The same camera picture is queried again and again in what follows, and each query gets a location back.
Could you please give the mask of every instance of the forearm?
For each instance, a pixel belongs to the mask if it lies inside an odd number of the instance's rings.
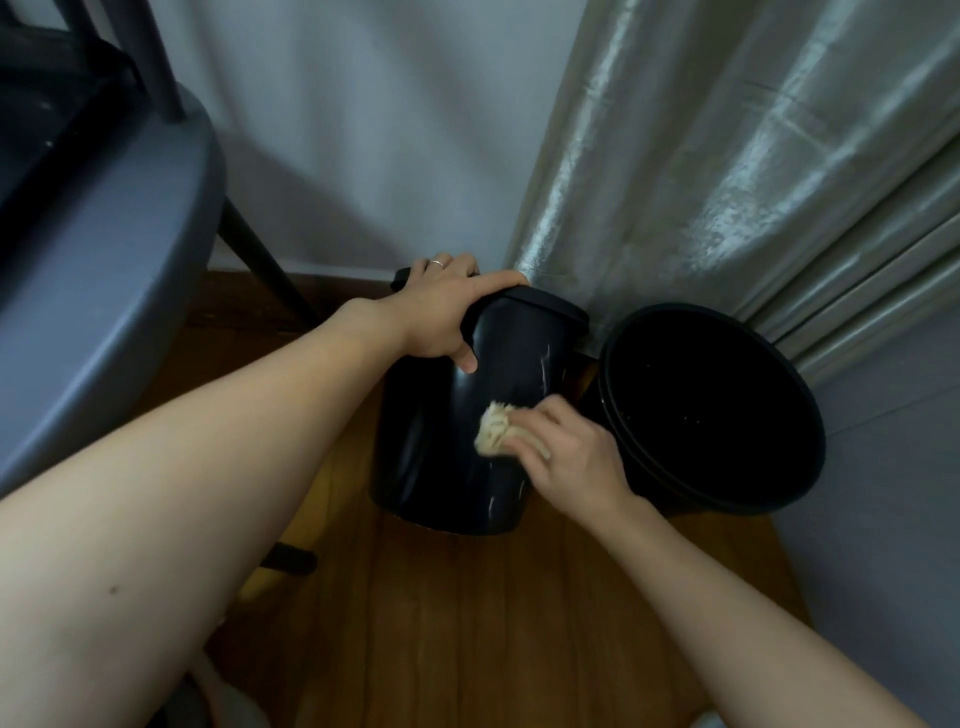
[[[367,306],[349,304],[0,503],[0,716],[22,704],[43,718],[36,705],[64,688],[117,724],[156,704],[399,356],[396,331]]]
[[[687,541],[646,501],[593,529],[732,728],[922,726],[838,650]]]

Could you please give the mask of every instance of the black trash can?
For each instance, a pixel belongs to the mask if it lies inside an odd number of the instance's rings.
[[[479,367],[407,356],[387,373],[373,459],[372,497],[406,521],[468,535],[516,528],[530,491],[514,458],[473,448],[491,401],[533,407],[560,391],[587,313],[518,286],[472,306],[461,330]]]
[[[701,306],[627,318],[580,409],[616,437],[631,489],[667,516],[768,513],[806,493],[824,464],[820,411],[790,362]]]

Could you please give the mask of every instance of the chair seat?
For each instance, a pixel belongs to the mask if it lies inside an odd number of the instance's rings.
[[[0,497],[117,426],[200,280],[226,194],[203,107],[145,97],[0,261]]]

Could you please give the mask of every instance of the white residue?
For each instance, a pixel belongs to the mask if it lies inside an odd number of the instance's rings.
[[[550,391],[550,380],[546,375],[547,365],[550,363],[550,345],[546,345],[546,354],[540,357],[540,377],[543,382],[543,395]]]

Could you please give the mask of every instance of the silver curtain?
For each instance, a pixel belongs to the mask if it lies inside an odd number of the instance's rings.
[[[822,381],[960,298],[960,4],[590,0],[507,264],[748,322]]]

